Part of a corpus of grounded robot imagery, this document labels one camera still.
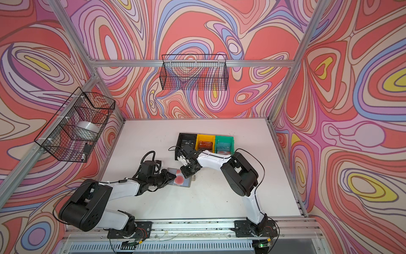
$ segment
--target robotic arm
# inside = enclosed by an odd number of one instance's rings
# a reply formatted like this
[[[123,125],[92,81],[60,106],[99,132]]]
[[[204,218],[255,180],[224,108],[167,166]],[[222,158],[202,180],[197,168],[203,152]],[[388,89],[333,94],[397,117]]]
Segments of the robotic arm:
[[[144,161],[153,153],[152,161]],[[98,182],[88,179],[75,191],[59,211],[59,218],[83,231],[93,228],[115,229],[123,238],[134,236],[137,224],[133,215],[123,211],[105,209],[109,200],[141,195],[150,186],[163,188],[176,175],[166,169],[161,170],[161,161],[155,161],[155,152],[148,152],[142,159],[140,167],[132,178],[117,182]],[[258,185],[258,173],[240,153],[220,155],[208,151],[196,151],[189,145],[182,147],[178,160],[183,163],[181,171],[185,178],[197,173],[202,167],[221,171],[232,190],[242,196],[247,211],[246,228],[251,235],[260,236],[267,225],[268,217],[263,214],[255,198]]]

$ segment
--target black mounting plate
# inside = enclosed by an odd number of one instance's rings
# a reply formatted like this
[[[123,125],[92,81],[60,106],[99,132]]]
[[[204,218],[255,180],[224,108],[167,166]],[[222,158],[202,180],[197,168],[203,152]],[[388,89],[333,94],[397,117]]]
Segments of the black mounting plate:
[[[142,228],[143,230],[137,229],[135,231],[135,234],[131,237],[131,239],[149,238],[149,236],[151,234],[152,221],[135,221],[135,223],[137,224],[138,228]],[[119,230],[116,230],[116,229],[110,229],[108,234],[107,234],[107,238],[109,238],[109,239],[124,239],[124,237],[119,234]]]
[[[235,232],[236,237],[255,237],[255,235],[251,234],[251,229],[249,227],[250,222],[248,220],[243,221],[234,221],[234,228],[232,229]],[[272,239],[278,236],[278,231],[275,225],[275,222],[272,220],[268,220],[262,231],[262,234],[259,237],[269,237]]]

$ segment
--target black wire mesh basket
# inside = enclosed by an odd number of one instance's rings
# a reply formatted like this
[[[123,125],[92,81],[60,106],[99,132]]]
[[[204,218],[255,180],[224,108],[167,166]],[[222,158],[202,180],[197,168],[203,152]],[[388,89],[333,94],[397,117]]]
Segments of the black wire mesh basket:
[[[227,90],[225,54],[165,54],[159,75],[163,90]]]
[[[115,105],[114,99],[82,91],[51,134],[35,142],[58,161],[87,162]]]

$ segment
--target plastic storage bin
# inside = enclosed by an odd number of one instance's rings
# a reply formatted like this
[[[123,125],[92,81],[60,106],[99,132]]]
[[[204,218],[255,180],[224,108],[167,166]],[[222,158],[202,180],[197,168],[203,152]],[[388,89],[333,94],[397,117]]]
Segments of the plastic storage bin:
[[[185,144],[190,145],[192,148],[196,147],[197,134],[179,133],[178,141],[175,147],[175,160],[180,156],[180,148]]]
[[[216,147],[216,136],[198,134],[197,135],[197,140],[196,140],[196,146],[195,146],[196,150],[199,150],[199,142],[200,141],[212,142],[213,143],[212,152],[214,152],[215,147]]]
[[[218,151],[224,151],[222,148],[220,148],[218,145],[221,143],[230,143],[230,152],[231,154],[234,153],[234,137],[228,137],[228,136],[216,136],[216,153]]]

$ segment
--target white round object in basket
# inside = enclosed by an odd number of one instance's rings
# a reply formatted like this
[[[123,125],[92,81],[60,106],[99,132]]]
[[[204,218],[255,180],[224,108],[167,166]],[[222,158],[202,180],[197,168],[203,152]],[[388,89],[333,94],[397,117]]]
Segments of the white round object in basket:
[[[86,132],[86,131],[81,131],[81,129],[76,129],[76,135],[83,139],[88,139],[88,140],[93,140],[97,134],[100,131],[100,128],[97,127],[95,124],[88,122],[88,121],[80,121],[76,124],[77,127],[83,128],[85,130],[90,130],[93,131],[94,133],[91,132]]]

